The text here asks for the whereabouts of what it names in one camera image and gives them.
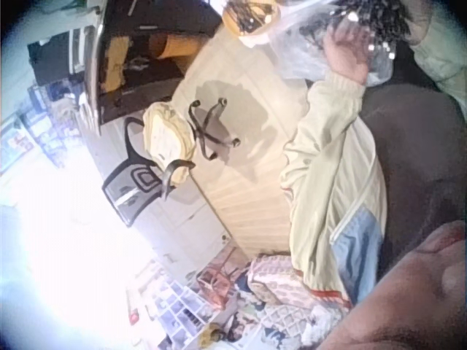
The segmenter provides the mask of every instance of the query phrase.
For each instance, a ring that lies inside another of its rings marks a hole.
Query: cream jacket
[[[358,116],[364,90],[333,72],[313,84],[280,178],[294,268],[317,298],[345,305],[376,284],[387,213],[373,136]]]

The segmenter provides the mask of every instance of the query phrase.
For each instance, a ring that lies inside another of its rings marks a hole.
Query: yellow item
[[[149,39],[149,51],[153,58],[189,56],[199,51],[202,38],[197,36],[154,34]]]
[[[235,36],[251,36],[264,34],[280,19],[280,10],[274,0],[254,0],[251,2],[250,0],[237,0],[232,2],[237,3],[239,6],[249,6],[253,12],[253,16],[257,19],[259,19],[259,16],[264,15],[264,13],[262,9],[260,9],[259,7],[255,7],[255,3],[270,4],[272,6],[272,13],[269,15],[268,20],[252,33],[242,32],[240,30],[239,24],[237,23],[236,13],[232,9],[229,10],[227,7],[225,7],[222,13],[222,21],[225,27]]]
[[[107,71],[105,82],[102,83],[102,90],[106,93],[117,90],[125,84],[123,76],[123,65],[125,64],[126,54],[130,47],[130,38],[128,36],[116,36],[110,41],[106,52]]]

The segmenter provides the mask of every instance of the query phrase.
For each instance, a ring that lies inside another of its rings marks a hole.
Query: black office chair
[[[210,156],[206,152],[206,139],[224,147],[237,147],[240,140],[235,138],[231,141],[222,141],[207,133],[207,126],[213,119],[219,118],[225,107],[227,99],[219,98],[207,113],[202,124],[196,119],[193,108],[200,106],[200,101],[194,101],[188,110],[192,125],[195,142],[199,140],[201,152],[207,160],[214,160],[217,153],[213,152]],[[146,159],[139,155],[130,142],[128,135],[128,125],[136,123],[144,127],[144,123],[135,117],[125,119],[125,146],[128,159],[123,161],[104,181],[102,190],[107,200],[112,204],[122,221],[128,226],[132,226],[138,215],[156,198],[166,199],[167,195],[174,189],[170,185],[173,173],[180,167],[192,169],[195,163],[189,160],[176,159],[170,162],[165,170],[162,170],[156,162]]]
[[[132,226],[138,215],[156,198],[166,198],[174,189],[170,179],[181,166],[192,169],[195,164],[189,160],[173,160],[165,171],[149,159],[136,152],[130,142],[128,125],[144,123],[135,117],[125,119],[125,146],[128,159],[124,160],[104,181],[102,190],[122,221]],[[156,174],[151,167],[158,170]]]

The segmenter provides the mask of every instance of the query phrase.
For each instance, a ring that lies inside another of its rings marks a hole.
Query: person
[[[422,23],[411,27],[412,36],[433,32],[427,26],[429,16],[412,18]],[[349,25],[329,30],[325,55],[334,74],[363,85],[368,74],[368,37],[364,28]],[[428,44],[434,43],[433,38],[423,41],[425,53],[432,53]],[[454,81],[463,79],[464,85],[460,95],[456,95],[458,89],[450,90],[453,85],[446,81],[437,86],[451,93],[465,113],[465,100],[459,101],[465,93],[465,71],[458,73]],[[398,245],[396,252],[382,257],[382,280],[318,349],[465,349],[466,224],[445,223],[427,234],[440,222],[465,220],[465,126],[459,122],[457,106],[444,94],[394,85],[381,88],[377,95],[363,102],[367,106],[360,114],[374,135],[387,183],[390,200],[385,241],[395,236],[404,238],[392,242]]]
[[[318,349],[466,349],[466,320],[466,224],[452,222],[402,258]]]

